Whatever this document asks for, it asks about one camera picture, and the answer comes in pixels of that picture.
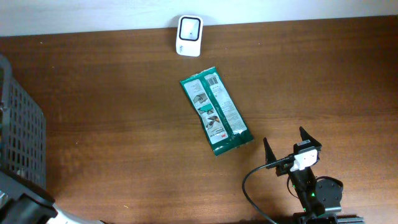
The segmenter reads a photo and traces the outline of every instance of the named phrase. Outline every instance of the wooden table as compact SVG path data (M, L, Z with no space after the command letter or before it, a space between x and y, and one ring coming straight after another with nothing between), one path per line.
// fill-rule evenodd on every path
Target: wooden table
M75 215L113 223L260 218L241 181L303 126L322 144L315 175L344 182L343 214L398 212L396 17L204 27L198 58L176 29L0 39L17 81L47 117L47 190ZM179 80L216 66L255 141L215 157ZM272 216L302 211L286 176L247 183Z

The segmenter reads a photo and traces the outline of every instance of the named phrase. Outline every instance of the white sensor module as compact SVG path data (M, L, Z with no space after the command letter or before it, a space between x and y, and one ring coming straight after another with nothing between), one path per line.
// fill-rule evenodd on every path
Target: white sensor module
M182 16L178 20L175 50L179 55L197 57L200 55L203 20L198 16Z

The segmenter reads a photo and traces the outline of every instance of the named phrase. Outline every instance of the white robot part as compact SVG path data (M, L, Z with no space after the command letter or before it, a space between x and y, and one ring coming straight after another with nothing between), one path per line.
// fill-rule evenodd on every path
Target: white robot part
M296 170L304 170L306 167L310 167L314 165L314 163L317 162L318 158L318 151L316 149L312 149L308 152L303 152L298 155L294 156L294 164L292 168L290 168L290 171L296 171Z
M55 218L51 218L47 224L104 224L99 220L84 220L79 218L71 213L63 211L55 204L53 207L57 210L58 215Z

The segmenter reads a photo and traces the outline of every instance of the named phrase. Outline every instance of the wet wipes package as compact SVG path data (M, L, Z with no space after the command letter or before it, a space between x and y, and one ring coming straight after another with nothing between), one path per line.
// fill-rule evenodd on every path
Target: wet wipes package
M216 156L253 140L215 67L180 83L200 117Z

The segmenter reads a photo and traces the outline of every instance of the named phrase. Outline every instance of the black cable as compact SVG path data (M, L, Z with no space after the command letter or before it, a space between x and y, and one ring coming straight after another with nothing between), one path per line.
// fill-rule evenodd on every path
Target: black cable
M289 191L289 193L290 193L291 195L293 195L293 197L299 198L298 196L294 195L294 194L290 191L289 181L290 181L290 177L287 177L287 182L286 182L287 190Z
M246 197L246 199L250 202L250 204L264 217L266 218L266 220L268 220L270 223L272 224L277 224L274 220L272 220L267 214L265 214L249 197L248 193L246 193L246 189L244 188L244 184L246 183L246 179L255 171L261 170L262 168L267 167L267 165L262 165L259 166L255 169L253 169L252 171L250 171L248 174L246 174L246 176L244 177L243 181L242 181L242 191L244 196Z

